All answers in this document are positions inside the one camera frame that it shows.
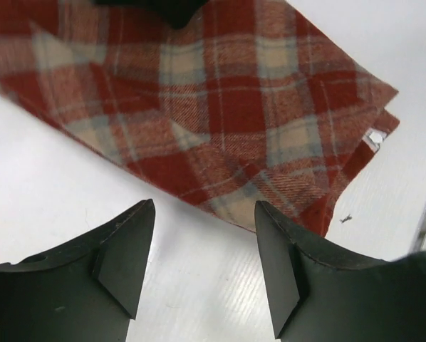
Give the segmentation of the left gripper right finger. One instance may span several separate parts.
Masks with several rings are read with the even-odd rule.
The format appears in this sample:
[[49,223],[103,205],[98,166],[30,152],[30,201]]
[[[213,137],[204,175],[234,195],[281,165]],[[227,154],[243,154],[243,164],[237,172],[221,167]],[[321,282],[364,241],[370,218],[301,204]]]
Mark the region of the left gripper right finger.
[[254,210],[280,341],[426,341],[426,251],[395,261],[352,252],[268,202]]

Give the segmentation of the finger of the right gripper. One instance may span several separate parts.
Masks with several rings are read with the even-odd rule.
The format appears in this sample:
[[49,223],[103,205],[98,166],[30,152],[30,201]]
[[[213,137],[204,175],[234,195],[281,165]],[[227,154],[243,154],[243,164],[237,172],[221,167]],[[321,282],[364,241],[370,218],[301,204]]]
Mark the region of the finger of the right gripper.
[[172,29],[184,28],[208,0],[97,0],[95,5],[143,9],[157,14]]

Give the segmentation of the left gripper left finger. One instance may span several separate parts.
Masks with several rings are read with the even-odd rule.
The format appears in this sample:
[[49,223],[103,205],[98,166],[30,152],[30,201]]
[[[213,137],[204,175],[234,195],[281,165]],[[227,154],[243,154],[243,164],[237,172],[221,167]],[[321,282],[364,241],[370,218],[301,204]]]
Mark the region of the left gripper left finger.
[[155,224],[147,199],[68,242],[0,264],[0,341],[124,341]]

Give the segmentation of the red plaid skirt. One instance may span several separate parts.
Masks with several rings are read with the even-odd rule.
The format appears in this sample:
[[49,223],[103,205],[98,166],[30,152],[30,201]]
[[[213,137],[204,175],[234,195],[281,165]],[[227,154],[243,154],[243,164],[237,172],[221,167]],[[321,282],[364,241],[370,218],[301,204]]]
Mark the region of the red plaid skirt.
[[391,134],[397,91],[285,1],[0,1],[0,94],[106,160],[254,230],[266,201],[325,235]]

